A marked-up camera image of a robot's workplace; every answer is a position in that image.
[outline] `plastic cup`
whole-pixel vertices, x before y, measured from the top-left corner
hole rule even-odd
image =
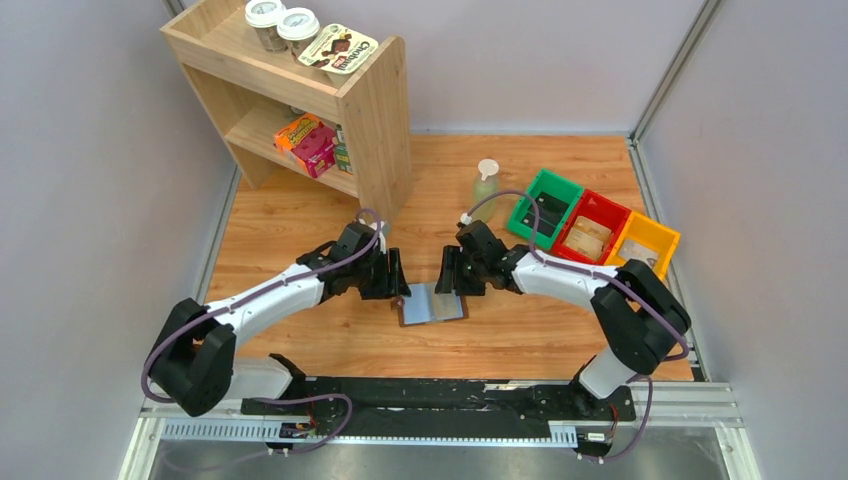
[[[244,8],[244,19],[256,30],[266,52],[278,53],[287,48],[286,41],[277,33],[277,23],[285,11],[286,6],[280,0],[250,0]]]
[[[295,60],[315,40],[320,30],[318,18],[308,8],[290,8],[277,22],[277,34],[285,39]]]

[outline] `red box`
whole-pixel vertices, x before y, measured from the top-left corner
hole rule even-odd
[[[601,253],[600,258],[598,258],[597,261],[593,261],[589,257],[575,252],[565,246],[565,239],[568,237],[568,232],[571,231],[577,217],[586,217],[589,220],[600,223],[612,231],[612,233],[610,233],[609,240],[606,245],[604,245],[603,253]],[[624,225],[627,223],[627,219],[629,217],[629,208],[624,208],[612,200],[607,199],[603,195],[586,189],[583,191],[583,195],[580,197],[580,200],[578,200],[577,206],[574,207],[574,210],[571,212],[571,216],[565,222],[565,225],[563,225],[562,230],[559,232],[559,236],[554,242],[553,247],[551,247],[550,252],[557,257],[573,260],[575,262],[603,265],[607,257],[609,257],[612,248],[615,246],[615,241],[618,240],[622,230],[624,230]]]

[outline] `cup lid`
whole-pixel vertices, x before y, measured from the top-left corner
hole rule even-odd
[[[244,7],[244,19],[251,27],[273,27],[285,11],[280,0],[250,0]]]
[[[277,22],[277,33],[286,40],[303,40],[316,33],[321,26],[318,18],[308,8],[295,7],[285,11]]]
[[[481,180],[485,180],[492,175],[497,175],[498,170],[500,170],[500,165],[498,162],[492,160],[491,158],[484,158],[480,160],[480,163],[477,164],[477,170],[480,171],[480,175],[483,176]]]

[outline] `wall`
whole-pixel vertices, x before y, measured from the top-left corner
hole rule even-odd
[[[645,156],[767,479],[842,478],[848,4],[727,1]]]
[[[0,5],[0,478],[115,478],[232,162],[161,3]]]
[[[702,0],[302,0],[322,24],[406,39],[415,130],[624,132]]]

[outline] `bottle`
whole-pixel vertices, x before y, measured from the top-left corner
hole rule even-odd
[[[484,158],[477,164],[477,178],[474,179],[474,191],[472,192],[472,206],[476,205],[480,200],[498,191],[498,170],[500,166],[498,162],[491,158]],[[495,199],[492,199],[480,208],[474,211],[471,215],[472,220],[481,220],[488,222],[495,213]]]

